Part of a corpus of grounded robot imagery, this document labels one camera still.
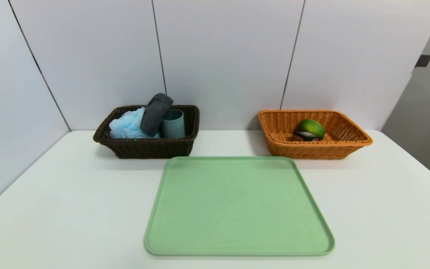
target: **wicker basket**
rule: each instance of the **wicker basket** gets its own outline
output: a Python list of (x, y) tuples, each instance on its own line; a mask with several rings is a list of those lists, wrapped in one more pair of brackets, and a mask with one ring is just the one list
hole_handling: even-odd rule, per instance
[[(342, 159), (373, 143), (372, 139), (345, 115), (331, 110), (263, 110), (258, 119), (273, 155), (293, 159)], [(305, 119), (323, 125), (322, 141), (293, 141), (293, 131)]]
[(168, 159), (176, 156), (188, 156), (193, 141), (198, 134), (200, 112), (192, 105), (172, 106), (184, 112), (186, 137), (180, 139), (140, 138), (140, 139), (112, 139), (109, 135), (109, 123), (118, 119), (127, 111), (134, 111), (143, 106), (123, 106), (112, 111), (94, 133), (94, 141), (110, 148), (121, 159)]

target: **orange wicker basket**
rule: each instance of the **orange wicker basket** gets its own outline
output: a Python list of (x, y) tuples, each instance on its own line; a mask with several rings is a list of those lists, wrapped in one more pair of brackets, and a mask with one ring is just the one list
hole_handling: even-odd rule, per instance
[[(373, 140), (344, 114), (331, 110), (263, 110), (258, 119), (273, 155), (293, 159), (342, 159)], [(293, 131), (305, 119), (315, 120), (326, 134), (321, 141), (293, 141)]]

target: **black door hinge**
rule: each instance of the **black door hinge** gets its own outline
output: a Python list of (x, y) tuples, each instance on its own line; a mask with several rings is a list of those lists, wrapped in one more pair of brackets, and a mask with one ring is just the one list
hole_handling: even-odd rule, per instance
[(421, 54), (415, 67), (426, 67), (430, 61), (430, 55)]

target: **basket rim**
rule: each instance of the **basket rim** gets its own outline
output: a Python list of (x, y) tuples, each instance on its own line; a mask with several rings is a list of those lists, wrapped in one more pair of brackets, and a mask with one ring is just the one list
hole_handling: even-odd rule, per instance
[(97, 143), (101, 143), (101, 144), (106, 144), (106, 143), (110, 143), (111, 145), (113, 144), (125, 144), (125, 143), (151, 143), (151, 142), (156, 142), (156, 143), (174, 143), (174, 142), (181, 142), (181, 143), (186, 143), (186, 142), (192, 142), (195, 140), (195, 138), (198, 135), (198, 124), (200, 122), (200, 111), (198, 109), (197, 106), (194, 105), (173, 105), (171, 107), (173, 108), (183, 108), (183, 107), (189, 107), (195, 110), (195, 122), (194, 122), (194, 127), (193, 127), (193, 131), (189, 136), (183, 137), (183, 138), (137, 138), (137, 139), (130, 139), (130, 138), (121, 138), (121, 139), (114, 139), (114, 138), (110, 138), (110, 137), (102, 137), (102, 133), (104, 131), (104, 129), (106, 128), (106, 126), (109, 125), (110, 121), (113, 120), (114, 115), (119, 112), (121, 109), (128, 109), (128, 108), (141, 108), (141, 107), (145, 107), (145, 105), (129, 105), (129, 106), (119, 106), (116, 107), (110, 114), (109, 116), (106, 117), (106, 119), (104, 119), (104, 121), (102, 121), (102, 123), (99, 125), (99, 127), (97, 128), (97, 130), (94, 132), (94, 136), (93, 136), (93, 140)]
[[(363, 135), (367, 138), (366, 140), (361, 141), (280, 141), (277, 139), (274, 139), (271, 136), (271, 133), (268, 131), (267, 124), (263, 120), (262, 115), (263, 114), (286, 114), (286, 113), (293, 113), (293, 112), (325, 112), (325, 113), (334, 113), (341, 116), (344, 120), (348, 121), (349, 124), (351, 124), (353, 127), (358, 129)], [(330, 110), (330, 109), (265, 109), (258, 112), (258, 119), (261, 123), (263, 133), (265, 133), (265, 138), (269, 140), (270, 143), (275, 143), (277, 145), (291, 145), (291, 146), (303, 146), (305, 148), (314, 148), (314, 147), (330, 147), (330, 146), (354, 146), (354, 147), (364, 147), (367, 145), (371, 145), (373, 143), (373, 139), (363, 130), (361, 129), (357, 124), (354, 123), (348, 116), (345, 114)]]

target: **green tray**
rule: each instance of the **green tray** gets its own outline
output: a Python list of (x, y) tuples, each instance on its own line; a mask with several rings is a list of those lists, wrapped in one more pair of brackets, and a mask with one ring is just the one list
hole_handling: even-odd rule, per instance
[(292, 160), (175, 157), (144, 244), (154, 255), (314, 256), (334, 238)]

